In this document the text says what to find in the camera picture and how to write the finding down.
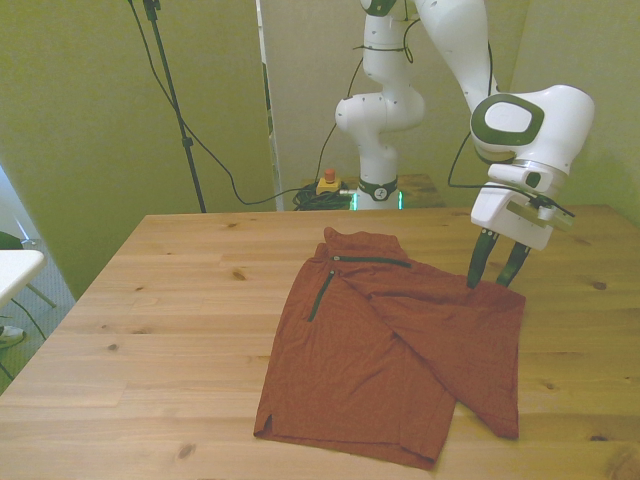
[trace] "wall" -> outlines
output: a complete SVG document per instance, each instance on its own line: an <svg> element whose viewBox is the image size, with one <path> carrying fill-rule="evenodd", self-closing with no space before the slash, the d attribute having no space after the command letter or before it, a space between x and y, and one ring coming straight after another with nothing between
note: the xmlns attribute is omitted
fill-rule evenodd
<svg viewBox="0 0 640 480"><path fill-rule="evenodd" d="M496 78L508 90L529 0L488 0L490 40ZM334 124L335 107L346 96L361 50L365 15L358 0L269 0L262 2L273 123L283 188L313 179L320 150ZM409 33L415 56L414 87L425 97L424 122L407 132L385 134L401 155L399 173L428 173L447 205L471 205L476 193L446 186L451 162L469 129L469 111L460 88L424 28ZM380 91L362 72L353 93ZM358 153L337 130L325 151L323 168L341 175L359 173ZM456 179L483 183L486 166L469 148Z"/></svg>
<svg viewBox="0 0 640 480"><path fill-rule="evenodd" d="M596 117L562 203L606 203L640 226L640 4L532 0L514 87L566 83L586 91Z"/></svg>
<svg viewBox="0 0 640 480"><path fill-rule="evenodd" d="M173 0L158 16L185 119L242 195L272 195L255 0ZM0 163L77 297L144 215L199 211L175 114L125 1L2 2L0 44ZM244 209L194 154L209 211Z"/></svg>

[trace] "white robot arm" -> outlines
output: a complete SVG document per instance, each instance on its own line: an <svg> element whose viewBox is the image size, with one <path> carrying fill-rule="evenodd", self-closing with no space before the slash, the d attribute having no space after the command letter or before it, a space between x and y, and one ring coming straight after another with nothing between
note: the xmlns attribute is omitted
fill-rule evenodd
<svg viewBox="0 0 640 480"><path fill-rule="evenodd" d="M495 162L489 168L492 181L481 189L471 214L472 222L483 230L468 285L473 288L480 281L500 234L516 241L498 279L508 285L531 248L543 249L554 227L571 226L571 215L558 208L555 198L586 140L593 101L566 85L534 93L499 93L492 75L483 0L361 3L367 12L364 70L382 83L383 91L343 100L336 111L338 126L354 138L360 151L361 208L397 205L392 195L384 195L388 187L395 189L397 153L380 144L379 133L410 128L422 120L424 103L410 87L402 52L407 21L417 13L460 84L471 111L471 136L478 155Z"/></svg>

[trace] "fabric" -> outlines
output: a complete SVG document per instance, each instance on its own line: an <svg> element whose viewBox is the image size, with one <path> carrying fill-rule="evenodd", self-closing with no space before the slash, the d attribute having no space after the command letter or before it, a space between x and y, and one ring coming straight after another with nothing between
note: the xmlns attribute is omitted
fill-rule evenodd
<svg viewBox="0 0 640 480"><path fill-rule="evenodd" d="M429 470L459 400L517 438L525 298L469 289L393 236L327 228L325 240L285 304L254 435Z"/></svg>

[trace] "wooden table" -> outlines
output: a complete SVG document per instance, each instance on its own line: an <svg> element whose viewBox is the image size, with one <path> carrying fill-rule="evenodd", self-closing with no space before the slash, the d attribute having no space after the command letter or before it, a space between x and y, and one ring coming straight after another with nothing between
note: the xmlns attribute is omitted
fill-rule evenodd
<svg viewBox="0 0 640 480"><path fill-rule="evenodd" d="M280 311L323 228L395 234L466 274L467 209L150 216L0 397L0 478L637 479L640 232L574 210L512 284L527 297L518 441L462 405L434 472L252 436Z"/></svg>

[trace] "zipper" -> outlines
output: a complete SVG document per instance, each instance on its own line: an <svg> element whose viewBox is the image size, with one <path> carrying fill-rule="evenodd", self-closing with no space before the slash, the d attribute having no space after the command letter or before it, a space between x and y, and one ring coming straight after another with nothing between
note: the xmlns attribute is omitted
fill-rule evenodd
<svg viewBox="0 0 640 480"><path fill-rule="evenodd" d="M385 257L343 257L336 255L332 257L332 260L337 262L369 262L369 263L389 263L392 265L398 265L404 268L411 268L411 264L408 262L403 262L402 260L396 260L394 258L385 258ZM327 279L324 281L324 284L320 288L318 295L316 296L316 301L313 302L313 307L311 308L311 314L307 319L307 322L312 322L318 312L318 308L320 308L320 302L322 301L322 297L324 296L327 288L329 288L329 284L336 274L335 270L331 270Z"/></svg>
<svg viewBox="0 0 640 480"><path fill-rule="evenodd" d="M318 292L318 295L316 296L316 301L313 302L313 308L311 309L311 315L309 315L309 319L307 320L307 322L312 322L314 317L316 316L316 313L318 311L318 308L320 307L320 301L322 300L324 292L326 292L327 288L329 288L329 284L331 283L331 279L333 278L333 276L335 274L336 274L335 270L331 270L329 272L329 276L324 281L324 284L322 285L322 288L320 289L320 291Z"/></svg>
<svg viewBox="0 0 640 480"><path fill-rule="evenodd" d="M411 268L411 264L408 262L403 262L402 260L396 260L394 258L385 258L385 257L343 257L343 256L335 256L332 257L333 260L337 262L371 262L371 263L391 263L393 265L399 265L405 268Z"/></svg>

